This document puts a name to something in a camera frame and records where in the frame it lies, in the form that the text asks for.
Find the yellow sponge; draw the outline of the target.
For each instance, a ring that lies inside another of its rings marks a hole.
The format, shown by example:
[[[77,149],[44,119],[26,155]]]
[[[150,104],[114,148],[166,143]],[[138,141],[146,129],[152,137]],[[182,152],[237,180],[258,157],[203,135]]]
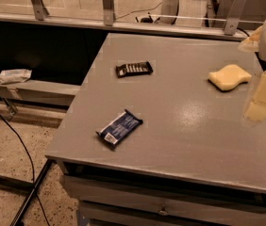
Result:
[[[248,83],[252,75],[236,64],[229,64],[217,72],[208,74],[208,81],[221,91],[234,89],[241,83]]]

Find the black snack bar wrapper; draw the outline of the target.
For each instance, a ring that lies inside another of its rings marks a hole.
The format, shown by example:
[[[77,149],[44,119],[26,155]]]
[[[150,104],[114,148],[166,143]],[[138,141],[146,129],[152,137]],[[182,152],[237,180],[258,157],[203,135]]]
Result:
[[[119,78],[151,74],[153,68],[148,61],[126,63],[115,67],[116,74]]]

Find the blue snack packet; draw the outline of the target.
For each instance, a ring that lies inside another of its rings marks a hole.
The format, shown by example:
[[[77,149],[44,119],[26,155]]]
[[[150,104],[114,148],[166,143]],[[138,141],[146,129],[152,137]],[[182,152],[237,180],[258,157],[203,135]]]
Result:
[[[126,109],[103,129],[97,131],[96,134],[109,146],[116,148],[128,135],[142,124],[143,120],[137,118]]]

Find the grey table drawer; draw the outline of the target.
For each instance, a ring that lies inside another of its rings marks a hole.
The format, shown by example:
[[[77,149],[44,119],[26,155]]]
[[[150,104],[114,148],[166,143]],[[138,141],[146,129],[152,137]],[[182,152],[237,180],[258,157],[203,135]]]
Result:
[[[266,208],[65,175],[81,214],[124,226],[266,226]]]

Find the grey low bench ledge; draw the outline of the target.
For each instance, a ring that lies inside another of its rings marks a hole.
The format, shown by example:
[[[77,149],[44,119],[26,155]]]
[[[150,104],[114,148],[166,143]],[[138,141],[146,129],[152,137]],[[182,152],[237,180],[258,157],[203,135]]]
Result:
[[[25,102],[69,106],[79,90],[80,86],[77,85],[28,80],[0,85],[0,96]]]

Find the white crumpled packet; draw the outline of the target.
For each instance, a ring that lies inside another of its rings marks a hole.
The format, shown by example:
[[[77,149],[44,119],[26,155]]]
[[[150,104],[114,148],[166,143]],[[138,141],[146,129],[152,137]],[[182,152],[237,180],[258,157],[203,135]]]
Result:
[[[27,69],[3,70],[0,72],[0,85],[23,83],[31,77],[32,71]]]

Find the black metal stand base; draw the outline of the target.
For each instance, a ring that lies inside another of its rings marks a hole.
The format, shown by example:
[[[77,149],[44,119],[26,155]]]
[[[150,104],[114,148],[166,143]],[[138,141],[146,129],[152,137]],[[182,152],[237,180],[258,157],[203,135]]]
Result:
[[[35,199],[38,195],[38,190],[44,180],[47,172],[49,171],[50,167],[52,166],[53,161],[47,160],[42,167],[42,170],[37,177],[34,183],[9,178],[6,176],[0,175],[0,189],[10,189],[12,192],[17,194],[23,194],[25,196],[25,200],[20,206],[16,216],[14,217],[13,221],[10,223],[10,226],[24,226],[22,223],[22,219],[30,206],[33,199]]]

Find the grey metal railing frame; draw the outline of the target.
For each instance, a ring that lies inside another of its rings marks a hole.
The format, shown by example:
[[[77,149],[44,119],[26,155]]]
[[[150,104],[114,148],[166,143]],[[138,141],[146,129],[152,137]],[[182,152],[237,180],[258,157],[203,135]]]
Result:
[[[155,35],[190,35],[242,40],[252,33],[241,20],[227,35],[209,27],[206,0],[178,0],[178,13],[164,11],[167,0],[0,0],[0,22],[99,28]]]

